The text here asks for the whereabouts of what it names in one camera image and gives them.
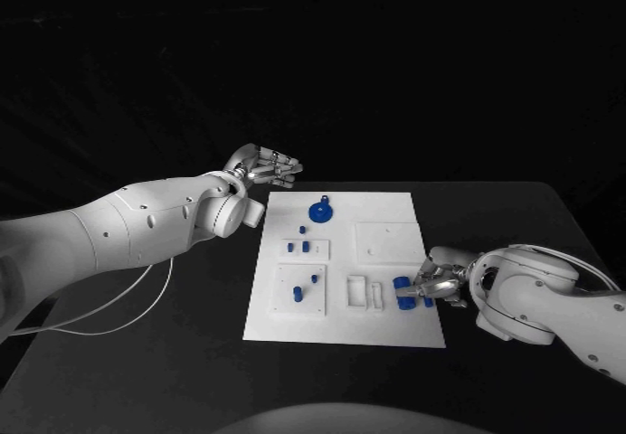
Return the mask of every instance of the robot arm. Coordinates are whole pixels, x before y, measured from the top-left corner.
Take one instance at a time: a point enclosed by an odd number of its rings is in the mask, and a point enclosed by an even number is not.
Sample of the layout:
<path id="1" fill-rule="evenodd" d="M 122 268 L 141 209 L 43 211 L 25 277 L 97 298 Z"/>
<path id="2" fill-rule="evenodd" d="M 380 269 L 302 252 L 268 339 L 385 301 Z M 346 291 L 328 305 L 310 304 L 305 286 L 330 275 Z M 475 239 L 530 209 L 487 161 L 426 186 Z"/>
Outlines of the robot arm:
<path id="1" fill-rule="evenodd" d="M 222 172 L 131 184 L 72 210 L 0 222 L 0 343 L 41 300 L 77 280 L 157 264 L 197 242 L 226 238 L 242 223 L 253 228 L 265 207 L 246 189 L 291 187 L 301 170 L 295 159 L 249 144 Z"/>
<path id="2" fill-rule="evenodd" d="M 558 336 L 578 359 L 626 383 L 626 294 L 585 291 L 576 280 L 563 260 L 524 246 L 480 256 L 436 247 L 409 292 L 458 306 L 457 291 L 467 282 L 484 331 L 527 344 L 548 345 Z"/>

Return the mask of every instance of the dark wall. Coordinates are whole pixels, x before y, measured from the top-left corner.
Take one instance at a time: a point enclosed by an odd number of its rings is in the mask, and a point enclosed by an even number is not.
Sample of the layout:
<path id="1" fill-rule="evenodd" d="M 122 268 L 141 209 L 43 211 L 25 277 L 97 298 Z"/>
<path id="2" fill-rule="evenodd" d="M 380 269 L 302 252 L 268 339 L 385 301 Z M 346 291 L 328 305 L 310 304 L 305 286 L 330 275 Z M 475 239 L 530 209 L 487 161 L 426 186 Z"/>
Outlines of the dark wall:
<path id="1" fill-rule="evenodd" d="M 301 181 L 540 181 L 582 213 L 626 174 L 612 28 L 555 6 L 5 14 L 2 217 L 219 169 L 248 142 Z"/>

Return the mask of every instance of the robotic hand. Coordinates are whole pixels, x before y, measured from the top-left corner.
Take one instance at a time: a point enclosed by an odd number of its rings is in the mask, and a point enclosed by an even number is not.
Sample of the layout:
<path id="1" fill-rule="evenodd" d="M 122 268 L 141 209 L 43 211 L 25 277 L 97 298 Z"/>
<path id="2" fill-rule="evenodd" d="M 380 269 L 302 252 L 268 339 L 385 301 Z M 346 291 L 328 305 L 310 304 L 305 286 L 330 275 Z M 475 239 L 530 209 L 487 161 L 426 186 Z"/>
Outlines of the robotic hand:
<path id="1" fill-rule="evenodd" d="M 594 273 L 608 290 L 576 288 L 578 272 L 562 259 Z M 626 294 L 601 271 L 537 246 L 516 244 L 480 255 L 434 247 L 413 285 L 398 295 L 442 298 L 465 307 L 458 296 L 465 282 L 480 309 L 475 325 L 486 332 L 540 345 L 558 335 L 578 359 L 626 383 Z"/>
<path id="2" fill-rule="evenodd" d="M 265 207 L 248 188 L 291 188 L 301 170 L 294 158 L 248 144 L 223 171 L 131 184 L 72 210 L 0 222 L 0 343 L 77 280 L 157 264 L 242 223 L 253 228 Z"/>

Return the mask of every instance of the table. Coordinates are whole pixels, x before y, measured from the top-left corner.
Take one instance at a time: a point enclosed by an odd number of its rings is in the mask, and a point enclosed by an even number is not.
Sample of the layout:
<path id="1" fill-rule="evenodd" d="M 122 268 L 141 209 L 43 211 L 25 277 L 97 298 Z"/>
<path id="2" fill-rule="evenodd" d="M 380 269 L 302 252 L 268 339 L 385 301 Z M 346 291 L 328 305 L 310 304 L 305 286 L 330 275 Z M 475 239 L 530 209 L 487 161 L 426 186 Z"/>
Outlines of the table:
<path id="1" fill-rule="evenodd" d="M 253 187 L 250 198 L 265 203 L 271 190 Z M 299 183 L 294 191 L 409 192 L 426 251 L 536 244 L 607 272 L 545 184 Z M 242 227 L 178 256 L 165 295 L 122 331 L 35 337 L 0 396 L 1 432 L 211 432 L 258 412 L 331 401 L 421 411 L 501 433 L 620 426 L 618 411 L 599 409 L 626 387 L 578 362 L 558 339 L 542 347 L 490 336 L 474 325 L 474 305 L 438 303 L 445 349 L 242 341 L 259 240 L 260 228 Z M 74 329 L 103 330 L 142 311 L 167 264 Z M 76 282 L 47 323 L 92 309 L 141 272 Z"/>

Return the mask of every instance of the white platform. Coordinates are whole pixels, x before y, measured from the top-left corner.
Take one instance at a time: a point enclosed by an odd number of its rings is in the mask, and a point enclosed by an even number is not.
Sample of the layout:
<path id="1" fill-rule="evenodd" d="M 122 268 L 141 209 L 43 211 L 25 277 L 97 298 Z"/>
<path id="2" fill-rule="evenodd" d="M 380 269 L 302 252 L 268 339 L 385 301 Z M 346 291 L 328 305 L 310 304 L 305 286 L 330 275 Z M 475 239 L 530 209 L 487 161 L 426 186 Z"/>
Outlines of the white platform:
<path id="1" fill-rule="evenodd" d="M 308 206 L 320 201 L 324 194 L 330 198 L 333 218 L 325 223 L 314 223 L 307 216 Z M 356 223 L 359 222 L 416 223 L 410 195 L 343 192 L 272 192 L 269 194 L 243 340 L 445 347 L 436 307 L 426 308 L 419 300 L 415 309 L 400 311 L 395 299 L 392 279 L 398 276 L 408 276 L 412 279 L 426 256 L 418 225 L 410 225 L 413 233 L 400 238 L 403 241 L 399 240 L 406 243 L 399 246 L 400 249 L 418 251 L 416 263 L 360 265 L 356 252 Z M 304 235 L 298 233 L 302 225 Z M 297 312 L 294 315 L 271 313 L 275 303 L 272 294 L 281 272 L 278 267 L 285 264 L 281 254 L 281 244 L 285 240 L 328 241 L 328 260 L 315 262 L 325 266 L 323 316 L 297 315 Z M 347 309 L 347 276 L 366 277 L 367 291 L 372 290 L 373 282 L 380 283 L 382 311 L 370 309 L 369 304 L 364 310 Z M 292 297 L 288 290 L 289 287 L 285 287 L 284 292 L 288 297 Z"/>

